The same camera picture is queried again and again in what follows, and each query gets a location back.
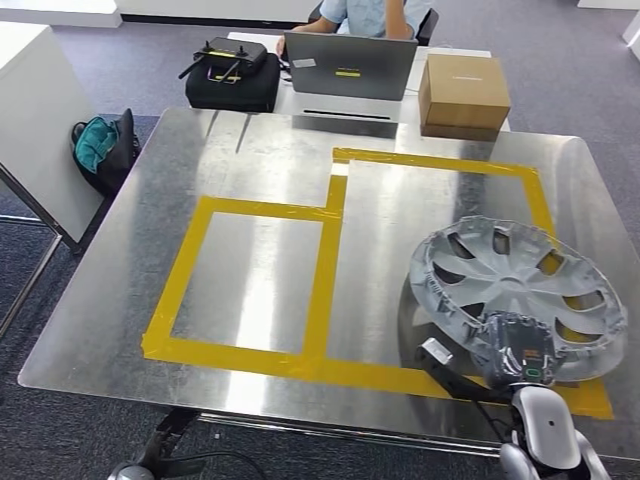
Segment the yellow tape rectangle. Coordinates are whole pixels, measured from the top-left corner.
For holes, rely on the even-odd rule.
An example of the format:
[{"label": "yellow tape rectangle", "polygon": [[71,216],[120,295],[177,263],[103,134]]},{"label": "yellow tape rectangle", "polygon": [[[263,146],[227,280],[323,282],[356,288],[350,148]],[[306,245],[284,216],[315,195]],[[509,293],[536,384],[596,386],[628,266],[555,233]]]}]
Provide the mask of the yellow tape rectangle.
[{"label": "yellow tape rectangle", "polygon": [[[349,164],[352,160],[518,177],[522,179],[525,195],[531,210],[533,223],[554,235],[553,223],[546,206],[542,185],[537,172],[533,168],[365,150],[334,150],[334,165]],[[143,336],[142,347],[144,357],[313,383],[432,398],[450,398],[442,386],[421,370],[367,364],[326,356],[334,284],[348,181],[348,171],[346,174],[337,174],[338,170],[335,169],[336,174],[331,176],[327,202],[324,207],[228,198],[200,198],[155,313]],[[198,253],[214,212],[322,223],[322,233],[308,308],[306,328],[300,354],[254,350],[171,337],[171,330],[186,291],[191,272],[195,267]],[[556,391],[562,395],[574,414],[602,419],[613,418],[611,406],[601,380],[581,382],[574,388],[557,387]]]}]

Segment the black case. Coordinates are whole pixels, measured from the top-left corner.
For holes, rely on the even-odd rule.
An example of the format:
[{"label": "black case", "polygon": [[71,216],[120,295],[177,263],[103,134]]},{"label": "black case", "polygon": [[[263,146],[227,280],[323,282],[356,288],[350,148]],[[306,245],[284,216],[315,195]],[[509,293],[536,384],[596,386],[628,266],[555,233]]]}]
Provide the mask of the black case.
[{"label": "black case", "polygon": [[[280,63],[272,53],[266,55],[262,68],[235,83],[208,80],[209,66],[200,62],[189,74],[185,93],[193,108],[233,110],[236,112],[272,112],[280,81]],[[211,67],[211,75],[223,75],[226,68]]]}]

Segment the office chair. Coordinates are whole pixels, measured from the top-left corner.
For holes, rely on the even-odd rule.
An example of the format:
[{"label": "office chair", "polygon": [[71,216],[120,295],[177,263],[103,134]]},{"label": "office chair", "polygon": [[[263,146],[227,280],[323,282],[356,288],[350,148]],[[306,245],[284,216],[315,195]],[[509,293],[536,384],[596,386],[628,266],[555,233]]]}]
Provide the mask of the office chair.
[{"label": "office chair", "polygon": [[[309,15],[309,23],[320,19],[321,5],[322,5],[322,2],[318,3],[318,6],[314,8],[313,11]],[[429,46],[429,42],[431,40],[431,36],[433,35],[433,30],[435,29],[435,24],[438,23],[438,18],[440,18],[440,15],[438,15],[438,12],[432,8],[429,8],[429,11],[426,12],[426,15],[424,16],[424,19],[423,19],[420,23],[420,28],[418,28],[418,33],[416,35],[418,45],[421,47]]]}]

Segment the light blue shirt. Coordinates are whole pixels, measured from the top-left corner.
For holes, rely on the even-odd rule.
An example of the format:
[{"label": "light blue shirt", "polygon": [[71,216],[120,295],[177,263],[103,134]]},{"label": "light blue shirt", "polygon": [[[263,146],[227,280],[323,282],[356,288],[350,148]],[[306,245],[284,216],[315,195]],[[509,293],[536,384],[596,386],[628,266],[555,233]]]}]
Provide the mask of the light blue shirt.
[{"label": "light blue shirt", "polygon": [[[414,30],[414,37],[429,11],[430,0],[405,0],[405,18]],[[383,37],[385,0],[325,0],[320,14],[337,23],[338,33],[360,37]]]}]

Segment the wall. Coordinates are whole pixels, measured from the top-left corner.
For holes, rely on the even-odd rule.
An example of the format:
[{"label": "wall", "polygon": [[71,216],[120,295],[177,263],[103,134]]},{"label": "wall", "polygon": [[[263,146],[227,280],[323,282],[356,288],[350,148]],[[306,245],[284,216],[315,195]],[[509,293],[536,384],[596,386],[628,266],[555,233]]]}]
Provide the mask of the wall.
[{"label": "wall", "polygon": [[122,23],[113,0],[0,0],[0,21],[75,27]]},{"label": "wall", "polygon": [[320,0],[116,0],[120,13],[306,22]]},{"label": "wall", "polygon": [[640,10],[640,0],[580,0],[578,7]]}]

